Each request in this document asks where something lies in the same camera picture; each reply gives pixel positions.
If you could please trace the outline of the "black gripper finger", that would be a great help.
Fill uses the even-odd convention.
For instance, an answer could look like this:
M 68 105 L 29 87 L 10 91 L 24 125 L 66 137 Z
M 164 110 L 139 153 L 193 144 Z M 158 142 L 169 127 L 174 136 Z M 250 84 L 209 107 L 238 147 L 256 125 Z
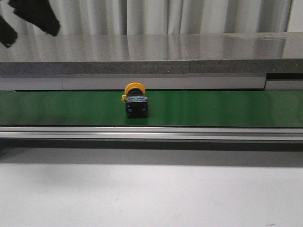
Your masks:
M 10 0 L 9 5 L 23 20 L 52 36 L 58 35 L 61 25 L 48 0 Z
M 18 34 L 15 29 L 8 24 L 8 22 L 0 17 L 0 42 L 6 47 L 10 48 L 17 40 Z

